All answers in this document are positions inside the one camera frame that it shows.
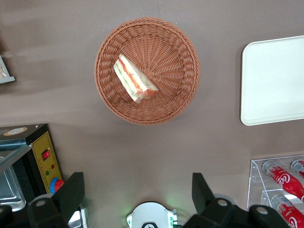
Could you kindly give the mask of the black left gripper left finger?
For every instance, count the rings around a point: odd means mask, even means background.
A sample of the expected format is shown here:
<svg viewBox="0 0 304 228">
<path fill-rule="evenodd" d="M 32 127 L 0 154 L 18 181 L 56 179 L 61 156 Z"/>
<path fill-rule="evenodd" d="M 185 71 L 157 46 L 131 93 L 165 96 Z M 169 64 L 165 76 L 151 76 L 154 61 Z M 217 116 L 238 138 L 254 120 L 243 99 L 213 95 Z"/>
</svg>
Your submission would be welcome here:
<svg viewBox="0 0 304 228">
<path fill-rule="evenodd" d="M 73 173 L 51 197 L 39 196 L 28 206 L 32 228 L 67 228 L 68 222 L 85 197 L 84 174 Z"/>
</svg>

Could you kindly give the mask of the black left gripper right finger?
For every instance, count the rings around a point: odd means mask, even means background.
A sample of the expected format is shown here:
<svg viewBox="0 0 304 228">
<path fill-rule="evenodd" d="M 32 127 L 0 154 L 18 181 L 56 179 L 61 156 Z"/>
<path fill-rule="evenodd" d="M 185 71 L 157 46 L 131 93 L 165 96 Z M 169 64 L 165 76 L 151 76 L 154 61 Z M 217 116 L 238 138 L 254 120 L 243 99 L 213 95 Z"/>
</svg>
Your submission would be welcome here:
<svg viewBox="0 0 304 228">
<path fill-rule="evenodd" d="M 192 201 L 196 214 L 185 228 L 248 228 L 249 215 L 228 199 L 216 198 L 201 173 L 192 174 Z"/>
</svg>

